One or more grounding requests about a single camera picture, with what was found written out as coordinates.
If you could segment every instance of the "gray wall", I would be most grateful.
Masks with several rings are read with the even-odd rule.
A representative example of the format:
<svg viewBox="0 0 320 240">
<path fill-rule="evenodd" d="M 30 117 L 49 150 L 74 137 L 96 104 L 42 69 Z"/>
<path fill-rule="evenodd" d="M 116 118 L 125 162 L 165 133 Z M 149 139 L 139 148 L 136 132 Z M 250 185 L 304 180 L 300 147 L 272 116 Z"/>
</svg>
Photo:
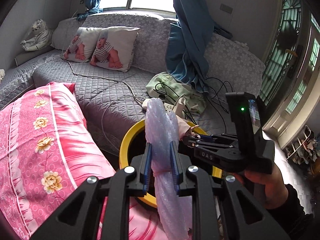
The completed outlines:
<svg viewBox="0 0 320 240">
<path fill-rule="evenodd" d="M 0 27 L 0 69 L 15 66 L 14 57 L 23 52 L 20 42 L 35 20 L 55 28 L 69 17 L 70 5 L 71 0 L 18 0 Z"/>
<path fill-rule="evenodd" d="M 247 43 L 249 51 L 262 59 L 273 34 L 279 0 L 206 0 L 215 22 L 233 34 L 234 41 Z M 221 4 L 232 14 L 220 10 Z"/>
<path fill-rule="evenodd" d="M 320 102 L 316 105 L 306 125 L 315 133 L 315 136 L 320 133 Z"/>
</svg>

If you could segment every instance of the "device screen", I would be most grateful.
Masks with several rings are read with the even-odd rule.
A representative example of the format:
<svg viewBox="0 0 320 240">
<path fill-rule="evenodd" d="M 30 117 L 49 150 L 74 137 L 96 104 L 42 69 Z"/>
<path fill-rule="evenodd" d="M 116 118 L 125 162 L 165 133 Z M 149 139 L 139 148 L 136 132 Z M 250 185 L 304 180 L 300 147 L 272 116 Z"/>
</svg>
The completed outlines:
<svg viewBox="0 0 320 240">
<path fill-rule="evenodd" d="M 251 116 L 251 123 L 252 123 L 252 128 L 253 128 L 253 133 L 255 134 L 261 124 L 260 124 L 260 116 L 258 112 L 258 106 L 256 104 L 256 101 L 253 99 L 249 99 L 249 112 Z"/>
</svg>

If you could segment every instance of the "black sleeve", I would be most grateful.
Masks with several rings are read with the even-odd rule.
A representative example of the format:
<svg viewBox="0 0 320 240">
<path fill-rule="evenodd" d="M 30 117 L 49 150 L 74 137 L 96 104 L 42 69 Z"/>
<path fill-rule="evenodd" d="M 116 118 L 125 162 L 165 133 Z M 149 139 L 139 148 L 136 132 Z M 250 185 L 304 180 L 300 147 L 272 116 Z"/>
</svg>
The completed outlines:
<svg viewBox="0 0 320 240">
<path fill-rule="evenodd" d="M 285 186 L 289 192 L 287 201 L 276 209 L 269 209 L 268 212 L 287 232 L 290 238 L 296 240 L 303 237 L 311 227 L 314 227 L 315 221 L 312 214 L 306 215 L 303 211 L 297 191 L 292 185 L 287 184 Z"/>
</svg>

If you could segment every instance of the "baby photo pillow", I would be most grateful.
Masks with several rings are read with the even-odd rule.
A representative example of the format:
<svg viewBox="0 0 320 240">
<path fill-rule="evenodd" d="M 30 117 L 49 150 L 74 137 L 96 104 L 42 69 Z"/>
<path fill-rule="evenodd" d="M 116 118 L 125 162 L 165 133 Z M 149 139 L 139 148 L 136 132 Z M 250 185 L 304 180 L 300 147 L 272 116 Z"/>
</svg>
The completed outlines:
<svg viewBox="0 0 320 240">
<path fill-rule="evenodd" d="M 102 28 L 80 27 L 72 39 L 63 58 L 75 62 L 88 62 L 91 57 Z"/>
<path fill-rule="evenodd" d="M 109 27 L 100 33 L 90 64 L 127 72 L 133 58 L 133 44 L 140 28 Z"/>
</svg>

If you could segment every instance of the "tiled floor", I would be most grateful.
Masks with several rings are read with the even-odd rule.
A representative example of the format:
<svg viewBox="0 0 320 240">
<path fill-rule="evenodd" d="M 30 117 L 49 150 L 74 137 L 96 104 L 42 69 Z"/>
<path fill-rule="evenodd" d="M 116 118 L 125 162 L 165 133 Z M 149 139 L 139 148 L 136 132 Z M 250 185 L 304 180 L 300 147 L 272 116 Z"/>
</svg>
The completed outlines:
<svg viewBox="0 0 320 240">
<path fill-rule="evenodd" d="M 265 139 L 269 139 L 266 134 L 263 135 Z M 275 164 L 279 167 L 285 184 L 291 184 L 298 192 L 301 205 L 304 207 L 306 214 L 311 214 L 310 199 L 312 192 L 308 181 L 303 177 L 302 171 L 296 165 L 290 165 L 286 161 L 286 154 L 281 150 L 278 143 L 275 151 Z"/>
</svg>

